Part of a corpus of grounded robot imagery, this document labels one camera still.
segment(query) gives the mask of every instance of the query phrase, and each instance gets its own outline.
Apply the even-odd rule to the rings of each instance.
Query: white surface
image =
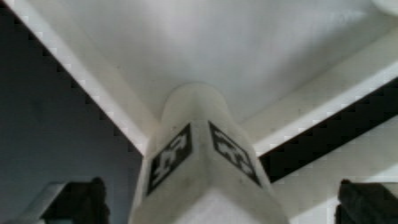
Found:
[[[377,7],[381,10],[398,16],[398,1],[397,0],[373,0]]]
[[[230,116],[224,98],[214,88],[194,84],[176,90],[167,100],[162,118],[162,128],[151,138],[142,165],[130,223],[288,224],[254,150]],[[238,161],[237,166],[215,151],[208,121],[222,129],[247,153],[249,158],[237,147],[215,142],[219,147],[224,147],[231,161]],[[178,136],[187,124],[192,132],[192,153],[171,171],[178,152],[187,147],[187,135]],[[155,180],[171,173],[148,195],[153,159],[158,155],[158,164],[164,165],[155,169]],[[244,170],[256,173],[260,185]]]
[[[398,117],[274,183],[292,224],[334,223],[340,182],[398,182]]]
[[[398,77],[398,29],[246,121],[262,155]]]
[[[182,84],[212,84],[238,123],[262,124],[267,106],[397,25],[370,0],[6,2],[142,153]]]

